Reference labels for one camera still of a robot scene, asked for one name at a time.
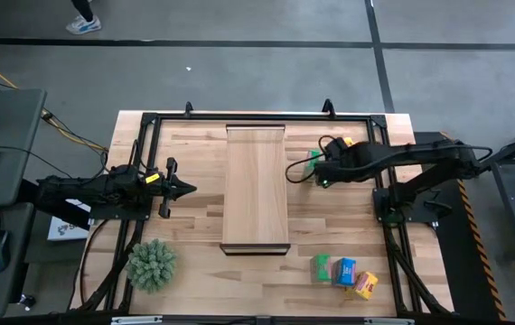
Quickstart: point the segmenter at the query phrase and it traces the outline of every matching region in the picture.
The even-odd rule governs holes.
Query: person's leg
[[[75,9],[79,12],[87,22],[93,21],[93,12],[88,0],[71,0]]]
[[[95,32],[101,29],[101,21],[91,11],[89,0],[71,0],[80,16],[67,25],[67,31],[75,35]]]

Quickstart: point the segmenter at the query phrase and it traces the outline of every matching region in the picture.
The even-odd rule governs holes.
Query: black floor stripe
[[[515,43],[383,42],[381,45],[388,50],[515,51]]]
[[[388,83],[388,74],[386,73],[386,63],[384,62],[384,53],[380,43],[380,35],[378,32],[378,23],[376,22],[376,14],[374,13],[374,5],[372,0],[364,0],[366,5],[366,14],[368,15],[368,23],[370,24],[370,36],[374,48],[374,59],[376,59],[376,69],[378,70],[378,82],[380,84],[380,92],[382,93],[382,101],[384,102],[384,111],[386,113],[394,113],[394,102],[390,85]]]
[[[170,40],[68,40],[0,37],[0,45],[102,46],[102,47],[245,47],[371,49],[372,42],[323,41],[170,41]]]

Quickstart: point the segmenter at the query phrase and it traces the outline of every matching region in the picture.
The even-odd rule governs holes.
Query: yellow box
[[[348,146],[352,146],[354,145],[354,142],[352,141],[352,139],[350,137],[345,137],[344,138],[344,142],[346,143],[346,145]]]
[[[370,272],[362,272],[356,279],[356,284],[354,284],[353,291],[360,297],[368,300],[371,297],[372,292],[374,291],[374,287],[377,283],[378,278],[376,275]]]

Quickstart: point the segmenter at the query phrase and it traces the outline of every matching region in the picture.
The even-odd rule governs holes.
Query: blue box
[[[356,279],[356,261],[342,258],[333,265],[332,284],[337,286],[353,286]]]

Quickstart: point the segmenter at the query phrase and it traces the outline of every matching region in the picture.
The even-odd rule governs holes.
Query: succulent plant
[[[136,289],[156,293],[173,278],[175,252],[163,242],[137,244],[126,265],[127,278]]]

